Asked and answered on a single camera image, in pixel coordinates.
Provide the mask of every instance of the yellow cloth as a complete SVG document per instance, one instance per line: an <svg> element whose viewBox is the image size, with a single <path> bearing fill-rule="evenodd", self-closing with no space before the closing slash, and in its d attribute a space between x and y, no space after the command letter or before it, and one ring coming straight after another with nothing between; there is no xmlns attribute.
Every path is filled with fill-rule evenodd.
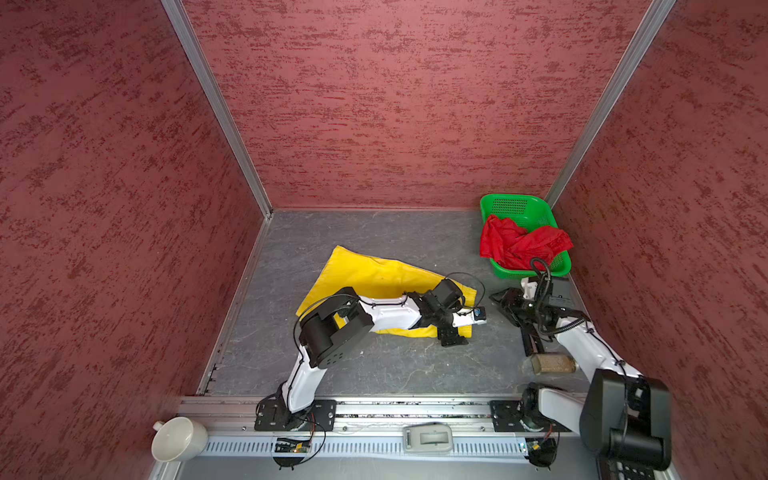
<svg viewBox="0 0 768 480"><path fill-rule="evenodd" d="M416 268L413 265L398 260L368 257L350 252L344 247L333 249L331 257L317 278L310 292L296 311L300 315L308 306L328 295L333 295L345 286L351 286L358 295L369 298L396 298L404 292L424 293L445 278L437 273ZM468 306L475 304L477 291L451 279L458 288L462 289ZM339 327L344 321L336 316ZM434 325L421 329L387 329L377 333L408 336L411 338L437 336ZM458 334L467 338L472 336L472 326L460 326Z"/></svg>

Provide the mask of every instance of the black bracket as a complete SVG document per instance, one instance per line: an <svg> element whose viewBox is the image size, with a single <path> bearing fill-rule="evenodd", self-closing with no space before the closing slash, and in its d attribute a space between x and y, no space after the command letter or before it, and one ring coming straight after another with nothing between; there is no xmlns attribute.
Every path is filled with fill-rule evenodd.
<svg viewBox="0 0 768 480"><path fill-rule="evenodd" d="M319 424L318 429L331 432L335 418L336 400L316 399L310 407L296 413L288 412L282 399L262 400L256 410L253 429L257 432L308 432L313 426L307 422L309 419Z"/></svg>
<svg viewBox="0 0 768 480"><path fill-rule="evenodd" d="M491 407L494 432L536 432L536 430L526 428L523 424L523 415L518 400L491 400L488 404ZM566 429L555 420L552 420L551 424L552 432L554 433L570 432L570 430ZM546 433L548 429L541 429L538 431Z"/></svg>

